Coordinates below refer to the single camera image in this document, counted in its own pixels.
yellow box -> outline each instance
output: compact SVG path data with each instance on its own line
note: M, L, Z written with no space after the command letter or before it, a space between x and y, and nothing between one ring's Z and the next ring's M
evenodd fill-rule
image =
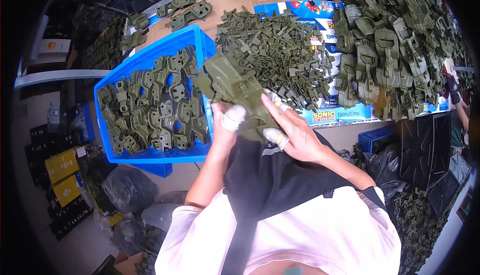
M75 175L71 175L53 186L53 192L57 196L61 207L66 206L80 195L77 185L77 178Z
M75 156L75 148L69 149L45 160L45 168L52 185L78 171L79 168Z

sonic logo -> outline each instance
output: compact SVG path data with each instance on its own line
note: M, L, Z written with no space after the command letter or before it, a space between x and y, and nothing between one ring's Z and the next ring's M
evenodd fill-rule
M313 113L312 122L335 121L335 111L316 111Z

white paper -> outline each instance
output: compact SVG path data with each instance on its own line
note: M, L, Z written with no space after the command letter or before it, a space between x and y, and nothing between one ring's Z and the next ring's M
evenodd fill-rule
M85 151L85 147L80 147L77 148L77 156L81 158L82 156L87 155L87 152Z

white shirt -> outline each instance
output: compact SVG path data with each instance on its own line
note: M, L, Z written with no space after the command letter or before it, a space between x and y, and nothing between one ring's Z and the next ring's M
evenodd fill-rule
M383 201L381 189L375 191ZM204 209L180 206L155 263L157 274L219 275L237 222L220 191ZM400 239L388 214L353 187L335 189L259 221L244 275L289 259L328 275L397 275Z

blue crate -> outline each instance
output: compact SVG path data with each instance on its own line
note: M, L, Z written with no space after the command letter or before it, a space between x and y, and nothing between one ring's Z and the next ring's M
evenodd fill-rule
M362 152L372 152L373 142L393 135L393 128L384 126L368 132L358 134L359 145Z
M118 65L107 76L100 80L93 89L94 98L97 98L96 91L107 84L115 84L122 78L129 78L130 74L138 69L152 69L155 65L155 59L163 55L177 55L177 51L188 45L195 46L197 64L200 69L205 57L209 58L215 54L215 43L203 32L198 25L189 25L160 40L153 42L143 48L129 59ZM192 89L191 79L189 79L189 88ZM210 103L203 95L205 115L207 117L208 133L213 140L213 115ZM111 163L123 164L167 164L167 163L186 163L204 161L211 143L202 145L200 141L195 141L194 146L188 150L171 149L169 151L159 151L150 146L146 151L131 155L128 151L122 154L114 154L110 144L109 134L106 130L107 123L102 119L100 105L95 101L95 110L102 137L106 157Z
M169 176L173 171L172 164L132 164L132 166L163 178Z

